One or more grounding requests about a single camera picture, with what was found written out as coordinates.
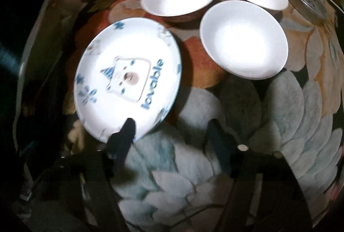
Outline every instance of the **floral tablecloth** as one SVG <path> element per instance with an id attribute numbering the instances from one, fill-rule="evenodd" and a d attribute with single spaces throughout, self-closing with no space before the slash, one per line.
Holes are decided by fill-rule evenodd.
<path id="1" fill-rule="evenodd" d="M 278 75 L 263 81 L 232 76 L 215 64 L 202 47 L 199 20 L 168 24 L 142 10 L 139 0 L 97 0 L 89 6 L 88 21 L 75 35 L 66 66 L 64 113 L 75 113 L 73 82 L 83 51 L 111 23 L 152 18 L 174 34 L 182 54 L 181 88 L 172 111 L 158 129 L 130 148 L 125 169 L 110 181 L 132 231 L 212 231 L 233 184 L 221 173 L 205 140 L 213 118 L 255 151 L 281 151 L 314 224 L 323 217 L 344 183 L 344 55 L 335 32 L 335 11 L 322 1 L 330 16 L 321 26 L 311 24 L 291 4 L 283 11 L 280 24 L 288 39 L 288 60 Z M 74 153 L 96 145 L 79 120 L 68 138 Z M 255 200 L 248 223 L 254 222 L 259 198 Z"/>

